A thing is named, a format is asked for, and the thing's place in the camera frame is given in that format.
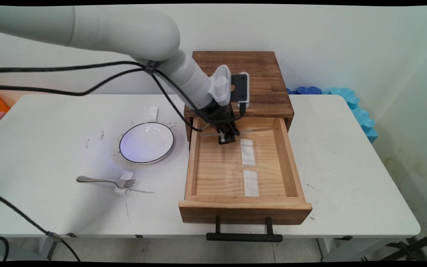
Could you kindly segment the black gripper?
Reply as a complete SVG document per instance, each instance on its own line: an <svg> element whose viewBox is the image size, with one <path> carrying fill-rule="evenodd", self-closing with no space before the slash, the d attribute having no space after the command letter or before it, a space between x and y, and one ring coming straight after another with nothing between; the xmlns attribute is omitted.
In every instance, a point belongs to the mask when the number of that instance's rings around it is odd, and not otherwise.
<svg viewBox="0 0 427 267"><path fill-rule="evenodd" d="M239 129L234 122L234 111L232 104L220 106L211 103L209 107L200 109L198 116L207 121L226 121L224 123L212 123L212 127L218 129L218 142L219 144L230 144L235 142L235 136L240 136Z"/></svg>

